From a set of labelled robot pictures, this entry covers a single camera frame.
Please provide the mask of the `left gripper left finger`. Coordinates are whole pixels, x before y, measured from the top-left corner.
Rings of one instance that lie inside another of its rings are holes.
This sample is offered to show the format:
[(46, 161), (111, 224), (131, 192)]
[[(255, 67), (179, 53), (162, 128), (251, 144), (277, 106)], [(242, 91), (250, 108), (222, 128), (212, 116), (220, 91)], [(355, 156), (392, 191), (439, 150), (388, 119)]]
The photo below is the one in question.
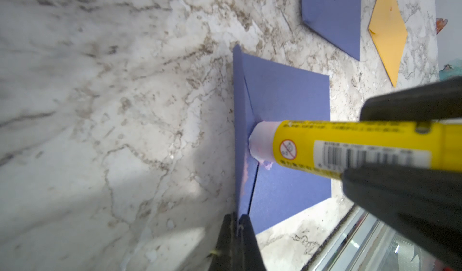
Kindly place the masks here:
[(209, 252), (211, 259), (209, 271), (235, 270), (235, 231), (237, 231), (236, 213), (226, 214), (223, 218), (215, 248)]

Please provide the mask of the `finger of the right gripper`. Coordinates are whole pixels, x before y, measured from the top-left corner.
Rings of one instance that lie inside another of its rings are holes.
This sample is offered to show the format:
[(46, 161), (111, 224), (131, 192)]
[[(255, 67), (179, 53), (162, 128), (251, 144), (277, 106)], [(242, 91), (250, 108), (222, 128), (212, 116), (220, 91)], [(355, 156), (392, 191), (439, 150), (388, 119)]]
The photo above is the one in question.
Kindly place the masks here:
[(461, 117), (461, 77), (372, 97), (360, 113), (360, 121), (426, 122)]
[(398, 165), (345, 170), (343, 192), (453, 269), (462, 267), (462, 175)]

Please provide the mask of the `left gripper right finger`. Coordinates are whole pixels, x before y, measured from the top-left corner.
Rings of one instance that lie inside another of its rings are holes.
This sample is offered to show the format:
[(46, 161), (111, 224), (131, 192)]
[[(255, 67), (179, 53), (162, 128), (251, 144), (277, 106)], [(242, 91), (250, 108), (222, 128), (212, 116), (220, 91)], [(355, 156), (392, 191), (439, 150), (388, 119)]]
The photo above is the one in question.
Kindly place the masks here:
[(238, 270), (266, 271), (249, 215), (244, 214), (238, 224)]

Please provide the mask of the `yellow glue stick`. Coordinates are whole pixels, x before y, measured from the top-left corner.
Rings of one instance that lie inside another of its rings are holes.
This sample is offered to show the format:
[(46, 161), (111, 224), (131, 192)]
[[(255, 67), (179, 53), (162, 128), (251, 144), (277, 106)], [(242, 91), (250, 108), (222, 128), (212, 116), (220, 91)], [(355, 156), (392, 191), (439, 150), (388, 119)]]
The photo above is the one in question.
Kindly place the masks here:
[(263, 121), (249, 137), (260, 163), (338, 180), (364, 164), (462, 170), (461, 124), (369, 121)]

